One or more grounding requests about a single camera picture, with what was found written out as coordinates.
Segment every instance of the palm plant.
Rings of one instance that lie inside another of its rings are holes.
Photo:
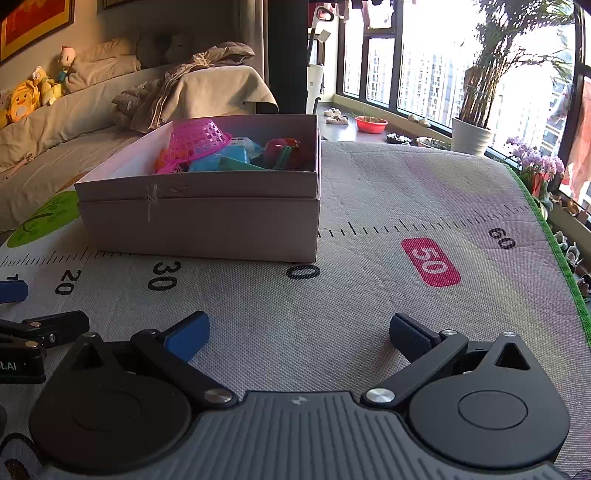
[[[482,52],[466,72],[459,119],[486,128],[497,85],[509,69],[550,63],[559,76],[570,77],[569,64],[559,56],[562,51],[534,55],[514,43],[520,35],[537,28],[574,23],[574,9],[571,0],[476,0],[476,3],[484,16],[484,21],[476,27]]]

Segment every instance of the stuffed toy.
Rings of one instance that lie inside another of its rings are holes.
[[[39,107],[39,90],[31,80],[20,83],[10,100],[10,120],[16,122]]]
[[[37,66],[31,77],[33,85],[37,87],[41,95],[42,105],[53,105],[53,102],[64,96],[63,85],[49,78],[41,66]]]
[[[76,57],[76,51],[72,47],[63,46],[61,48],[61,55],[60,55],[60,66],[61,71],[57,77],[57,81],[59,83],[64,83],[66,81],[66,77],[68,76],[68,71],[72,66],[72,62],[74,62],[74,58]]]
[[[10,115],[5,108],[0,109],[0,130],[10,123]]]

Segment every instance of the red bowl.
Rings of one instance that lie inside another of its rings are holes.
[[[386,120],[375,116],[356,116],[355,121],[357,122],[357,128],[367,134],[383,133],[386,125],[388,125]]]

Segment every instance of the shoe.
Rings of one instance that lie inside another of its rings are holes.
[[[331,108],[324,112],[324,116],[340,116],[340,110],[338,108]]]
[[[345,115],[335,115],[328,117],[326,123],[330,125],[349,125],[349,119]]]

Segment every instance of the cardboard box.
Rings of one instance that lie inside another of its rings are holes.
[[[78,207],[103,251],[314,262],[320,215],[320,136],[314,115],[213,117],[234,137],[264,146],[292,137],[307,171],[152,175],[173,123],[113,155],[75,184]]]

